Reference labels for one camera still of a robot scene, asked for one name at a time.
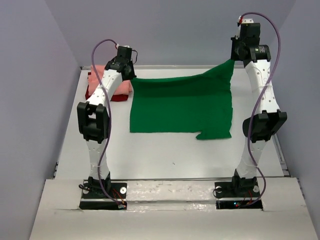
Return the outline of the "green t-shirt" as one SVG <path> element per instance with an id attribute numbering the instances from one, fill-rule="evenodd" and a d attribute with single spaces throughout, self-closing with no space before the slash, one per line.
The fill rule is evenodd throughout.
<path id="1" fill-rule="evenodd" d="M 197 140 L 230 139 L 231 59 L 192 76 L 134 78 L 131 133 L 196 133 Z"/>

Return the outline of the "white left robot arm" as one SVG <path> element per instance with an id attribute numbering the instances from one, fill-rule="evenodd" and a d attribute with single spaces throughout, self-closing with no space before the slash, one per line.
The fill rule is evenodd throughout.
<path id="1" fill-rule="evenodd" d="M 106 160 L 112 125 L 110 101 L 123 81 L 136 77 L 132 61 L 134 50 L 128 45 L 117 45 L 116 49 L 116 56 L 108 61 L 102 76 L 92 63 L 98 86 L 86 102 L 79 102 L 76 108 L 78 129 L 88 147 L 90 162 L 88 184 L 82 188 L 114 202 L 116 200 L 110 196 L 112 184 Z"/>

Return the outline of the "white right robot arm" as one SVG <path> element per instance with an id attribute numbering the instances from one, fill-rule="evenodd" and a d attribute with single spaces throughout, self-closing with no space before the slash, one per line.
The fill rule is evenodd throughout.
<path id="1" fill-rule="evenodd" d="M 231 59 L 243 63 L 255 100 L 251 116 L 242 124 L 245 145 L 228 187 L 235 196 L 242 196 L 257 187 L 257 171 L 263 149 L 288 118 L 275 98 L 271 81 L 271 53 L 267 45 L 260 44 L 260 33 L 260 23 L 247 18 L 238 23 L 238 32 L 231 39 Z"/>

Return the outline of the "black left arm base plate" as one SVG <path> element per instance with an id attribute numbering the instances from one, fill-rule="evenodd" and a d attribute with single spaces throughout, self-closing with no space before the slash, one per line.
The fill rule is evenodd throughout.
<path id="1" fill-rule="evenodd" d="M 78 187 L 81 189 L 79 202 L 81 210 L 124 211 L 127 209 L 128 184 L 126 182 L 112 181 L 108 193 L 110 198 L 99 189 L 90 189 L 87 181 L 79 184 Z"/>

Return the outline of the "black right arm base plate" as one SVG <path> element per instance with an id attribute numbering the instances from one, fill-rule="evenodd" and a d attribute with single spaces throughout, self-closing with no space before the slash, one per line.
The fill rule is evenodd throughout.
<path id="1" fill-rule="evenodd" d="M 254 186 L 246 186 L 239 191 L 232 188 L 230 181 L 219 181 L 214 183 L 213 196 L 216 198 L 217 210 L 236 209 L 263 209 L 262 201 L 253 202 L 260 196 L 260 189 L 256 183 Z"/>

